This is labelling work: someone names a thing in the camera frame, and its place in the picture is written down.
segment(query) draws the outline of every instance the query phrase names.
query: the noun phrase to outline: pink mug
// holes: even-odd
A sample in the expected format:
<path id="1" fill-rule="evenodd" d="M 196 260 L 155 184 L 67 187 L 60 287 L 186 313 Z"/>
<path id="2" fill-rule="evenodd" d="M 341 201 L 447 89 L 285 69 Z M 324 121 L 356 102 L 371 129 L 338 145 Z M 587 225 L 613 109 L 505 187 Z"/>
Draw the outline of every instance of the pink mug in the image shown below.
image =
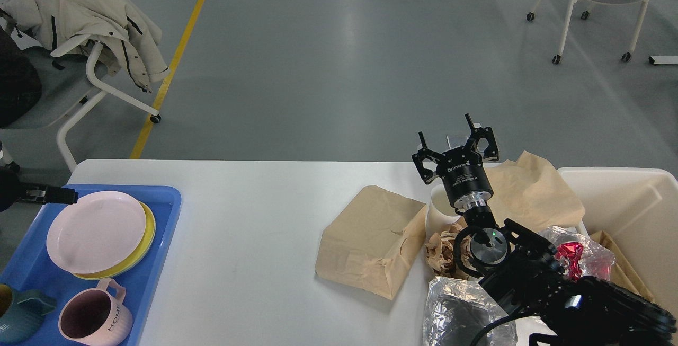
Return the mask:
<path id="1" fill-rule="evenodd" d="M 107 292 L 111 286 L 115 296 Z M 71 341 L 89 346 L 116 346 L 131 331 L 132 317 L 123 306 L 125 288 L 114 279 L 104 278 L 96 288 L 73 296 L 59 315 L 59 331 Z"/>

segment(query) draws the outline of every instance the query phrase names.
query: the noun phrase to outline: black bag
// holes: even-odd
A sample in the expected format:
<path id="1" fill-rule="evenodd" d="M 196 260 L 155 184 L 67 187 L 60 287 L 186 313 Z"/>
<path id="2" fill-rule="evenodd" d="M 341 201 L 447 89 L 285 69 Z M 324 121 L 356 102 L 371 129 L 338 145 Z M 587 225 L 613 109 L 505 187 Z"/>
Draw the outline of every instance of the black bag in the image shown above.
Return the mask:
<path id="1" fill-rule="evenodd" d="M 10 35 L 0 29 L 0 127 L 29 111 L 41 91 L 37 71 Z"/>

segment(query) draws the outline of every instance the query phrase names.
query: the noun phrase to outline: plate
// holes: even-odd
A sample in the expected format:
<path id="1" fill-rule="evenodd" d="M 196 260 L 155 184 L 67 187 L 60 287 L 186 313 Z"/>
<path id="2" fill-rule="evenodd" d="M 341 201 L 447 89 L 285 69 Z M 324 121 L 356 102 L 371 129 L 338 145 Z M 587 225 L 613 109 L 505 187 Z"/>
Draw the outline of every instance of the plate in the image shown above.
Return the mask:
<path id="1" fill-rule="evenodd" d="M 137 245 L 134 252 L 131 252 L 131 254 L 125 260 L 123 260 L 116 266 L 108 268 L 105 271 L 88 274 L 73 273 L 74 276 L 76 276 L 77 278 L 91 280 L 111 278 L 113 276 L 118 276 L 119 274 L 129 271 L 129 269 L 133 268 L 136 264 L 138 264 L 139 261 L 141 261 L 141 259 L 144 258 L 144 256 L 146 256 L 146 253 L 150 249 L 150 245 L 153 242 L 153 238 L 155 237 L 155 216 L 153 216 L 153 211 L 151 211 L 146 204 L 143 204 L 142 202 L 139 203 L 144 208 L 144 213 L 146 214 L 146 230 L 144 232 L 144 236 L 141 239 L 141 242 L 139 243 L 139 245 Z"/>
<path id="2" fill-rule="evenodd" d="M 47 234 L 51 260 L 71 273 L 97 273 L 125 260 L 146 230 L 146 214 L 133 197 L 100 191 L 61 211 Z"/>

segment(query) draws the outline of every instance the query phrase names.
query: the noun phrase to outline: mug handle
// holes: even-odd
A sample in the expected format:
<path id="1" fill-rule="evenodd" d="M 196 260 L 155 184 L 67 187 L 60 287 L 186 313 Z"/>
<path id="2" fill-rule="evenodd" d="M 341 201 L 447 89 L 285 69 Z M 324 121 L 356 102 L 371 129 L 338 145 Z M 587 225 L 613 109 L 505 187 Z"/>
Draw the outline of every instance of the mug handle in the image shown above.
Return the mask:
<path id="1" fill-rule="evenodd" d="M 108 288 L 109 286 L 111 286 L 112 288 L 115 289 L 115 296 L 114 296 L 115 299 L 119 303 L 123 303 L 123 300 L 125 299 L 125 294 L 126 294 L 127 290 L 123 286 L 120 286 L 119 283 L 116 283 L 114 279 L 103 278 L 103 279 L 100 279 L 99 283 L 96 284 L 96 288 L 100 289 L 100 290 L 106 290 L 106 288 Z"/>
<path id="2" fill-rule="evenodd" d="M 26 292 L 19 293 L 16 298 L 17 305 L 21 306 L 24 306 L 31 301 L 37 301 L 41 304 L 41 315 L 46 315 L 52 310 L 56 309 L 56 300 L 45 295 L 38 289 L 31 289 L 27 290 Z"/>

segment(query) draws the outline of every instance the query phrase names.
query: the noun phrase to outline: crumpled brown paper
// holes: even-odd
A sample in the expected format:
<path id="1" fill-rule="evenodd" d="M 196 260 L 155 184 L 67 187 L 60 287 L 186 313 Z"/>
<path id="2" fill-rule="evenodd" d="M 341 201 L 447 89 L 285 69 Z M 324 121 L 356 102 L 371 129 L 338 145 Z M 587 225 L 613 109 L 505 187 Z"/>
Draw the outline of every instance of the crumpled brown paper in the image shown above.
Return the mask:
<path id="1" fill-rule="evenodd" d="M 323 231 L 318 276 L 392 300 L 424 244 L 424 203 L 364 187 Z"/>
<path id="2" fill-rule="evenodd" d="M 612 253 L 614 253 L 615 264 L 612 266 L 610 281 L 622 288 L 627 288 L 630 292 L 636 293 L 636 295 L 640 295 L 653 303 L 654 295 L 647 289 L 647 286 L 643 283 L 640 276 L 638 276 L 634 267 L 631 266 L 629 260 L 624 257 L 622 250 L 619 249 L 612 237 L 605 231 L 599 230 L 591 235 L 591 240 L 603 245 L 603 247 L 606 247 L 606 249 L 611 250 Z"/>
<path id="3" fill-rule="evenodd" d="M 446 278 L 468 279 L 470 276 L 459 269 L 454 262 L 454 241 L 456 235 L 466 226 L 457 222 L 444 228 L 440 233 L 431 235 L 426 243 L 426 264 L 428 264 L 436 276 Z M 462 262 L 468 264 L 470 257 L 470 237 L 462 240 Z"/>
<path id="4" fill-rule="evenodd" d="M 551 225 L 569 228 L 584 217 L 584 206 L 548 160 L 523 151 L 516 162 L 485 169 L 494 190 L 487 202 L 500 227 L 504 219 L 538 232 Z"/>

